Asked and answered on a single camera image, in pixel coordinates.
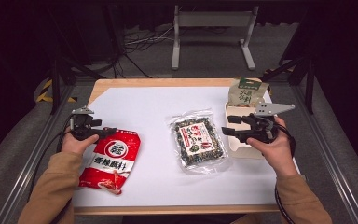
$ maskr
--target person's left hand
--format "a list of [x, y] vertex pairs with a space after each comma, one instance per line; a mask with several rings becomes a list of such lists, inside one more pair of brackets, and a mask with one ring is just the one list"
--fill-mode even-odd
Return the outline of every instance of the person's left hand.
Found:
[[67, 134], [63, 138], [62, 141], [62, 152], [74, 152], [76, 154], [79, 154], [83, 156], [84, 151], [86, 151], [86, 148], [90, 146], [91, 144], [95, 143], [100, 136], [98, 134], [94, 134], [93, 136], [83, 140], [79, 141], [74, 138], [74, 136], [69, 132], [69, 128], [66, 129]]

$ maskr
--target hand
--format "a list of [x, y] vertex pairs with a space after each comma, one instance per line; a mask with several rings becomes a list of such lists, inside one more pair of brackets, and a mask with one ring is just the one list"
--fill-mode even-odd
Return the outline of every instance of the hand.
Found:
[[95, 143], [100, 136], [98, 134], [94, 134], [93, 136], [83, 140], [79, 141], [74, 138], [74, 136], [69, 133], [70, 129], [66, 129], [66, 135], [63, 138], [62, 141], [62, 152], [75, 152], [76, 154], [80, 154], [83, 156], [84, 151], [86, 151], [86, 148], [90, 146], [91, 144]]
[[[275, 117], [275, 121], [283, 127], [286, 127], [283, 119]], [[254, 138], [248, 138], [247, 144], [263, 153], [268, 164], [272, 166], [277, 176], [298, 174], [290, 152], [289, 138], [281, 130], [278, 131], [277, 138], [270, 144], [265, 144]]]

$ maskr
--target red snack bag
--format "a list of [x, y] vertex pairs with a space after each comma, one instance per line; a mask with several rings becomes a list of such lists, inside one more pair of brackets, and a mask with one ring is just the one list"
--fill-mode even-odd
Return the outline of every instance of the red snack bag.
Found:
[[94, 157], [80, 176], [79, 187], [106, 189], [116, 195], [130, 174], [141, 144], [135, 132], [119, 130], [98, 141]]

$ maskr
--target brown sweater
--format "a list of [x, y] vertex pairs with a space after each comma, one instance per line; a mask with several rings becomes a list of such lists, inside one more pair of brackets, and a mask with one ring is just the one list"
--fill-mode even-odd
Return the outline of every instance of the brown sweater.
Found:
[[[79, 182], [81, 162], [82, 157], [75, 153], [53, 155], [18, 223], [50, 223], [72, 198]], [[286, 212], [295, 223], [332, 223], [321, 202], [300, 175], [277, 178], [277, 188]], [[59, 223], [74, 223], [72, 205]]]

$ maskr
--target transparent food package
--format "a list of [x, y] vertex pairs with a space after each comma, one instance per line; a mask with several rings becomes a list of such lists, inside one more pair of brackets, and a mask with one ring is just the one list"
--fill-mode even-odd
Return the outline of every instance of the transparent food package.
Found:
[[214, 173], [228, 158], [211, 109], [185, 112], [170, 120], [176, 152], [186, 171]]

